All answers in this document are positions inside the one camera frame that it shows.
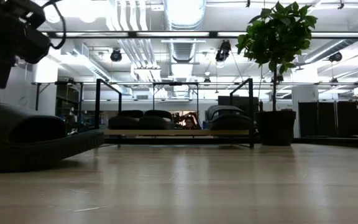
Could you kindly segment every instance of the tree trunk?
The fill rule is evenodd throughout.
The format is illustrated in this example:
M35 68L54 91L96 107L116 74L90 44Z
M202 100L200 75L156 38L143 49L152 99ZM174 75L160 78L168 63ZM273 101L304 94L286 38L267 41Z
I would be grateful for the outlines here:
M274 69L274 74L273 74L273 95L272 95L272 99L273 99L273 111L276 111L276 92L277 92L277 67Z

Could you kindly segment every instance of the black plant pot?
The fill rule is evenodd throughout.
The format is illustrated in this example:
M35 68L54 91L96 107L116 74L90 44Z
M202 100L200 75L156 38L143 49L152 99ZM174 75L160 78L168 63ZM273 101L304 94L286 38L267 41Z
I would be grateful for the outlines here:
M294 111L268 111L255 114L260 141L264 146L290 146L293 139Z

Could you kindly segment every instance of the potted plant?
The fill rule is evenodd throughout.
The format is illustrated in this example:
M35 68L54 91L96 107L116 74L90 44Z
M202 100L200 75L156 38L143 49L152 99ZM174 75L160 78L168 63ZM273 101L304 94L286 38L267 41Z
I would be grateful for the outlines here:
M289 146L293 138L295 112L276 110L278 80L289 68L296 55L308 49L311 28L315 28L317 18L308 16L311 6L299 7L294 2L283 7L280 2L271 9L262 9L259 16L249 22L247 33L238 37L237 53L245 49L244 57L255 60L261 67L268 63L273 72L273 111L255 114L263 145Z

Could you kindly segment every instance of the black curved object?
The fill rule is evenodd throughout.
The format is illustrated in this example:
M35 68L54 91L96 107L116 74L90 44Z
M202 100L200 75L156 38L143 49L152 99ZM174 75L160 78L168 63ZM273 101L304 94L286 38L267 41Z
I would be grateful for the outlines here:
M0 103L0 172L48 167L103 142L102 131L67 137L62 119Z
M229 113L215 116L223 111ZM207 111L206 122L210 130L248 130L252 126L247 114L235 106L211 106Z
M140 128L145 130L169 130L175 128L172 114L168 111L149 110L139 120Z
M139 129L139 119L143 117L143 111L141 110L126 110L118 113L117 116L109 119L109 129Z

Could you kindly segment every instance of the wooden floor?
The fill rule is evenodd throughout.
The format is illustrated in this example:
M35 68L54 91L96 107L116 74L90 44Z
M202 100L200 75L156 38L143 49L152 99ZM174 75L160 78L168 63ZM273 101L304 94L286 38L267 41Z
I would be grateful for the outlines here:
M358 223L358 149L102 147L0 174L0 223Z

